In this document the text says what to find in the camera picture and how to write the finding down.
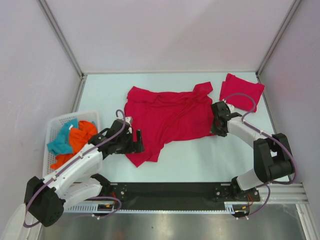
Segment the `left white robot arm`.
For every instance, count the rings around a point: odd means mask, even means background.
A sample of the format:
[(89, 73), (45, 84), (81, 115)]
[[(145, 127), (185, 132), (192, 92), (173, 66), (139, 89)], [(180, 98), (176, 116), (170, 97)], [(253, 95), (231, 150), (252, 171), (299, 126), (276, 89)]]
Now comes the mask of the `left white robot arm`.
[(119, 198), (111, 196), (111, 183), (97, 171), (88, 180), (74, 185), (88, 170), (99, 166), (112, 154), (135, 154), (144, 151), (141, 131), (133, 140), (132, 118), (116, 119), (111, 128), (94, 135), (84, 147), (60, 168), (39, 179), (34, 176), (27, 182), (25, 212), (45, 227), (53, 225), (65, 210), (84, 200), (111, 200), (116, 213), (122, 208)]

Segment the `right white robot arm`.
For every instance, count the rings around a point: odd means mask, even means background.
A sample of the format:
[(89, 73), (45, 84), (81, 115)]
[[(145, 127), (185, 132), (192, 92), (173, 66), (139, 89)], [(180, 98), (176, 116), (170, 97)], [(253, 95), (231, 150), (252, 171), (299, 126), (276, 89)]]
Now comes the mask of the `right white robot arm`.
[(220, 137), (234, 135), (253, 149), (253, 168), (234, 177), (230, 182), (230, 194), (242, 201), (249, 190), (277, 183), (279, 178), (295, 175), (296, 167), (288, 138), (283, 133), (269, 134), (245, 120), (224, 101), (211, 105), (213, 122), (210, 133)]

